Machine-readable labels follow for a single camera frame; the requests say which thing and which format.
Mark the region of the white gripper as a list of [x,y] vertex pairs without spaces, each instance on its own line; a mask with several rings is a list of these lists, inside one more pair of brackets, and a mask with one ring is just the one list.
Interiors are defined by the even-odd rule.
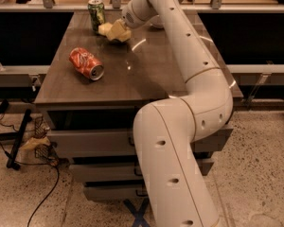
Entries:
[[132,32],[129,28],[138,28],[143,26],[148,21],[147,7],[141,4],[129,3],[124,7],[121,14],[122,20],[116,20],[106,34],[109,41],[119,40],[126,42],[132,37]]

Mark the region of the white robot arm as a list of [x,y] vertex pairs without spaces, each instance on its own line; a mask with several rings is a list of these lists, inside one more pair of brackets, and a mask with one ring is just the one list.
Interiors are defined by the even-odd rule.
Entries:
[[230,86],[179,0],[131,0],[122,10],[122,22],[137,28],[155,15],[163,23],[187,91],[143,106],[133,122],[156,226],[222,227],[191,144],[220,130],[230,118]]

